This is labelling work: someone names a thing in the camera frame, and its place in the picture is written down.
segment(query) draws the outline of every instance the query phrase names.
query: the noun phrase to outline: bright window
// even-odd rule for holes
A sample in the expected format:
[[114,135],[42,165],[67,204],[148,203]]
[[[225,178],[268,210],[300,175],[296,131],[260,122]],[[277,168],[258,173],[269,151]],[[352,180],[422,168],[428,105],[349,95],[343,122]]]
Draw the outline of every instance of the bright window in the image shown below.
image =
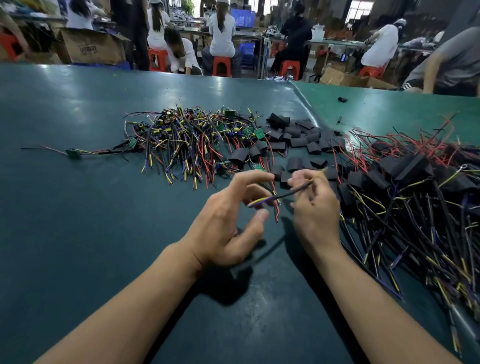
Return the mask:
[[345,24],[351,19],[360,19],[362,15],[369,15],[372,11],[373,1],[357,1],[353,0],[348,10]]

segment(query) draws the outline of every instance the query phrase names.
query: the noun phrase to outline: person's left hand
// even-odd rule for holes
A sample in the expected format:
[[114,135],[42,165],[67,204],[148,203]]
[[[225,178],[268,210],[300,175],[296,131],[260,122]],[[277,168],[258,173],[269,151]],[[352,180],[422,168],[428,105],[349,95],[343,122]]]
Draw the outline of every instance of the person's left hand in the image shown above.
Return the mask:
[[268,210],[259,206],[242,234],[237,231],[240,203],[248,204],[271,196],[258,182],[271,182],[274,175],[261,170],[235,174],[230,185],[211,195],[186,235],[179,241],[182,250],[192,253],[200,268],[210,263],[230,266],[243,262],[261,239]]

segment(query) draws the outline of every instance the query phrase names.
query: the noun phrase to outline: person in black shirt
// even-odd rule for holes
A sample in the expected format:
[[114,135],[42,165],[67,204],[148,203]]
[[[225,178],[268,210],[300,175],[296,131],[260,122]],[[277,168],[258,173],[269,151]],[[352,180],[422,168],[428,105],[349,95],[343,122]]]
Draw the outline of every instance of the person in black shirt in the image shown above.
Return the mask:
[[117,23],[117,31],[130,39],[125,42],[125,58],[133,69],[133,46],[136,49],[136,63],[140,71],[148,71],[148,20],[147,0],[110,0],[112,20]]
[[300,72],[299,80],[303,77],[303,69],[308,59],[308,47],[305,42],[312,38],[312,25],[303,17],[305,5],[297,2],[295,5],[295,15],[287,19],[280,33],[287,36],[287,48],[279,51],[270,69],[271,73],[278,73],[283,61],[299,61]]

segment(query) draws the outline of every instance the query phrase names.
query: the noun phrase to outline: person in gray shirt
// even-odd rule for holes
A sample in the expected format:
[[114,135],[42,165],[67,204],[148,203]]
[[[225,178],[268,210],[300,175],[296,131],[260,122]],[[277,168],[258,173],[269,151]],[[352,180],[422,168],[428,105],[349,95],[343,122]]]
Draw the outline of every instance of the person in gray shirt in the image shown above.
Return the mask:
[[400,91],[480,96],[480,27],[443,43],[406,78]]

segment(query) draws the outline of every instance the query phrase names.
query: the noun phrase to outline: background worktable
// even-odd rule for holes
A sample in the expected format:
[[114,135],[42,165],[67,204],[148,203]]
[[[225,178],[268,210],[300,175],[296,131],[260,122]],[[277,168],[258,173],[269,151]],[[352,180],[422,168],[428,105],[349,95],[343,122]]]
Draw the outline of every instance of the background worktable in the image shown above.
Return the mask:
[[[168,186],[140,174],[142,155],[71,160],[45,144],[96,150],[123,138],[126,112],[222,105],[331,126],[407,133],[455,116],[458,135],[480,135],[480,101],[328,85],[185,76],[75,66],[0,64],[0,362],[31,363],[183,236],[215,191]],[[341,104],[336,98],[349,99]],[[276,156],[277,163],[286,161]],[[228,181],[217,179],[223,188]],[[208,271],[180,305],[148,360],[154,363],[364,363],[333,296],[295,237],[285,203],[270,217],[257,263]],[[239,226],[252,212],[240,209]],[[401,269],[400,304],[452,350],[435,295]],[[465,363],[478,362],[464,340]]]

